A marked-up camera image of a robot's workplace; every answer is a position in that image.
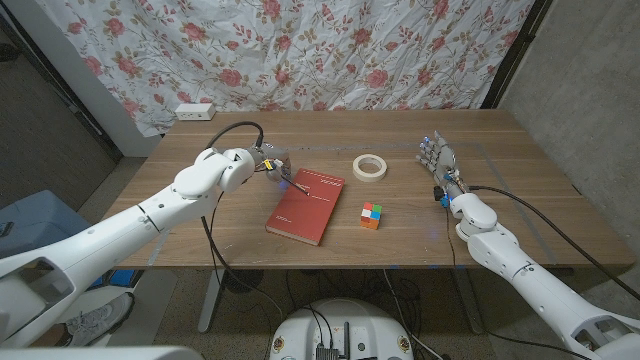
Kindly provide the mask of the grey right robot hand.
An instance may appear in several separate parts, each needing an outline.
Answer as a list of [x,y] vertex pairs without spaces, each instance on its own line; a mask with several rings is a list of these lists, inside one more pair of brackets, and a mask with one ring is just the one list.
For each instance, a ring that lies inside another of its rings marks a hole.
[[454,149],[438,131],[431,137],[426,136],[419,147],[417,161],[432,174],[444,195],[453,200],[469,191],[460,175]]

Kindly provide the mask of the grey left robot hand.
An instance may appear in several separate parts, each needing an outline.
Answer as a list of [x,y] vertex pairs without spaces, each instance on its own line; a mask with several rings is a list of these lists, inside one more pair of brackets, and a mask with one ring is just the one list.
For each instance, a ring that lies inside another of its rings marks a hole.
[[292,179],[290,156],[284,148],[263,143],[260,147],[252,145],[248,151],[254,160],[255,172],[264,173],[273,182]]

